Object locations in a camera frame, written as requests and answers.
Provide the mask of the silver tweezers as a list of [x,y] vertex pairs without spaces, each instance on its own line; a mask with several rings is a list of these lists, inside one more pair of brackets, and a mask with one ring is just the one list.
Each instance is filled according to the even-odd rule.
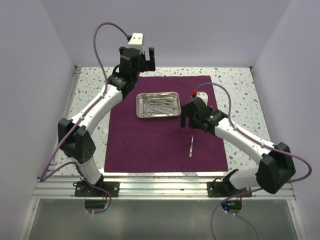
[[190,139],[190,147],[189,147],[189,158],[192,157],[193,155],[193,146],[194,146],[194,135],[191,135],[191,139]]

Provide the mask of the stainless steel instrument tray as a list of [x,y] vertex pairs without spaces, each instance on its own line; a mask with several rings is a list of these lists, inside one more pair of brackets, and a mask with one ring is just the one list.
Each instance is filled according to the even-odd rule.
[[[172,101],[177,110],[165,111],[160,109],[153,109],[152,116],[143,117],[143,102],[150,102],[151,100],[167,100]],[[177,117],[181,114],[180,96],[177,92],[155,92],[155,93],[140,93],[136,96],[136,115],[141,119],[146,118],[164,118]]]

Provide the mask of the purple surgical cloth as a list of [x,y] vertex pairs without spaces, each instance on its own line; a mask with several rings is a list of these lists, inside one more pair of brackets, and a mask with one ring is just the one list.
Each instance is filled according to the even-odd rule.
[[[179,117],[139,118],[138,94],[176,92],[181,104],[201,91],[217,108],[210,76],[140,77],[134,89],[110,112],[104,171],[109,173],[226,172],[224,141],[199,129],[180,127]],[[194,136],[189,157],[191,135]]]

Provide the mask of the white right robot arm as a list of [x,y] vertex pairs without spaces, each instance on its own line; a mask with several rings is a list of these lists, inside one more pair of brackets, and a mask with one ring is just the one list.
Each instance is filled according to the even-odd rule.
[[276,194],[296,173],[290,148],[283,142],[274,144],[259,139],[232,123],[229,116],[194,97],[181,108],[180,126],[199,129],[225,140],[248,155],[256,167],[234,169],[222,180],[213,180],[211,188],[220,197],[235,196],[248,188],[262,188]]

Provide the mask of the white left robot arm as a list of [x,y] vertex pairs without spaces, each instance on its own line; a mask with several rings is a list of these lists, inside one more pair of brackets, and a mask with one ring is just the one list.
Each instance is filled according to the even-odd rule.
[[121,47],[120,63],[113,69],[97,96],[71,119],[58,123],[59,149],[72,158],[82,177],[88,182],[86,190],[92,196],[103,193],[102,174],[94,160],[96,151],[92,133],[113,107],[119,104],[135,87],[140,73],[156,69],[155,50],[148,49],[149,59],[133,47]]

